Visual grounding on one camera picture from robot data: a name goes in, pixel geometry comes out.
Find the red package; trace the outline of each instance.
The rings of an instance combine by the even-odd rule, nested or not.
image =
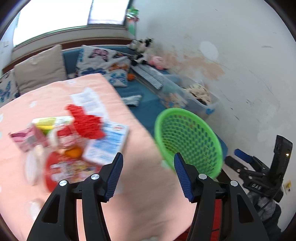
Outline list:
[[[74,146],[77,142],[77,137],[78,136],[73,131],[73,127],[70,125],[58,127],[57,139],[60,149]]]
[[[74,104],[67,105],[66,110],[74,117],[73,126],[80,136],[88,139],[101,139],[105,136],[101,130],[103,126],[101,117],[86,115],[81,106]]]
[[[45,163],[45,184],[52,192],[61,180],[68,180],[70,183],[81,182],[91,174],[98,173],[100,169],[101,166],[52,152]]]
[[[9,136],[23,152],[27,152],[40,144],[43,147],[48,146],[45,135],[33,124],[22,131],[9,133]]]

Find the butterfly pillow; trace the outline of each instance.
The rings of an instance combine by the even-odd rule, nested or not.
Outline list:
[[[82,45],[76,63],[76,77],[101,73],[99,65],[108,62],[116,55],[115,50]]]
[[[10,70],[0,78],[0,107],[19,97],[19,95],[14,70]]]
[[[119,57],[111,59],[109,62],[100,65],[107,73],[104,77],[114,87],[127,87],[127,74],[131,66],[131,61],[128,57]]]

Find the green plastic basket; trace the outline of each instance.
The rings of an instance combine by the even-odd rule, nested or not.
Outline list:
[[[200,117],[180,108],[161,112],[155,122],[155,140],[168,165],[174,168],[174,155],[180,152],[187,164],[199,173],[216,178],[223,162],[216,134]]]

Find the table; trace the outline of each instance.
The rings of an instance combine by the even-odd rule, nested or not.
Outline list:
[[[25,241],[33,225],[28,203],[46,201],[49,193],[41,184],[30,186],[23,175],[26,155],[8,133],[25,129],[38,117],[68,115],[71,94],[93,89],[104,103],[110,120],[130,128],[122,150],[122,190],[102,204],[112,241],[138,241],[157,236],[173,241],[191,224],[195,204],[184,197],[176,174],[161,166],[162,157],[148,131],[122,103],[114,88],[100,74],[55,82],[28,92],[0,108],[0,213],[14,235]],[[77,203],[78,233],[85,240],[81,202]]]

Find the plastic storage box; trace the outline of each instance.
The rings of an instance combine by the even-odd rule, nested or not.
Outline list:
[[[215,111],[219,99],[214,94],[210,93],[212,104],[204,105],[183,89],[196,83],[203,85],[202,81],[197,82],[187,76],[177,74],[167,74],[165,77],[163,87],[159,91],[158,96],[166,108],[186,109],[202,119],[206,119]]]

